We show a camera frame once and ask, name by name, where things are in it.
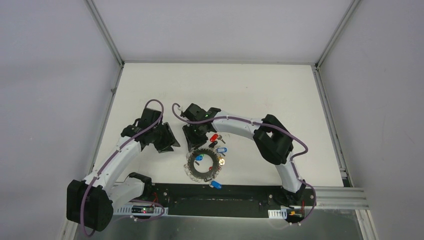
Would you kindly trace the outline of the key with red tag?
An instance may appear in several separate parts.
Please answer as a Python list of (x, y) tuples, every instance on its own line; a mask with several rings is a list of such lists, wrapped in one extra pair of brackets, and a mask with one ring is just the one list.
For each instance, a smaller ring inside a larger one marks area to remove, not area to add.
[(226, 143), (226, 142), (224, 141), (223, 137), (222, 137), (220, 134), (217, 134), (217, 133), (213, 134), (213, 135), (210, 137), (209, 141), (210, 141), (211, 143), (216, 142), (216, 141), (221, 141), (221, 142), (222, 142), (222, 143), (224, 143), (224, 144)]

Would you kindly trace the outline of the metal disc keyring holder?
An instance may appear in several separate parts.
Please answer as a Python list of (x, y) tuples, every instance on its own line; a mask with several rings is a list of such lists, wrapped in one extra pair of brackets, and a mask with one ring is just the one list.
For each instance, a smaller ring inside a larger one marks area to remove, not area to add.
[[(184, 171), (194, 182), (209, 183), (214, 181), (221, 172), (225, 161), (225, 153), (219, 152), (222, 148), (198, 148), (186, 154)], [(195, 161), (196, 156), (203, 155), (202, 161)]]

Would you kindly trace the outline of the key with blue tag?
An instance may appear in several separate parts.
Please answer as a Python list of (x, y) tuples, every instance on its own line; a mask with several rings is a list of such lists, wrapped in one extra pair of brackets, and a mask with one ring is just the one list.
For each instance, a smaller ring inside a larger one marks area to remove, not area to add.
[(222, 189), (222, 185), (219, 182), (215, 181), (215, 180), (210, 181), (209, 182), (209, 186), (211, 188), (218, 189), (218, 190)]

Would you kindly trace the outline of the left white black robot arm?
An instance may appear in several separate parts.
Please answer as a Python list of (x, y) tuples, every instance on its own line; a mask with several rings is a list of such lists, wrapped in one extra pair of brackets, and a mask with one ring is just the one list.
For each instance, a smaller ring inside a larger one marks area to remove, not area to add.
[(66, 218), (94, 231), (103, 231), (113, 214), (133, 199), (147, 202), (154, 197), (152, 179), (131, 172), (123, 183), (117, 179), (145, 147), (152, 144), (158, 153), (172, 152), (180, 144), (163, 112), (145, 108), (141, 117), (125, 127), (114, 150), (83, 180), (72, 180), (66, 193)]

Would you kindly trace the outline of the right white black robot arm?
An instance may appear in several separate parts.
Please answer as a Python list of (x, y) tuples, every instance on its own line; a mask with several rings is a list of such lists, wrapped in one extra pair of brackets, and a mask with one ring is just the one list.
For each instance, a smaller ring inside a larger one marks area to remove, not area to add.
[(208, 133), (228, 133), (252, 140), (264, 160), (273, 164), (280, 176), (284, 200), (296, 205), (304, 198), (306, 183), (300, 177), (294, 158), (304, 155), (309, 148), (291, 134), (272, 114), (262, 118), (247, 118), (220, 108), (205, 110), (191, 103), (177, 113), (181, 106), (172, 105), (172, 113), (185, 125), (182, 127), (189, 151), (203, 146)]

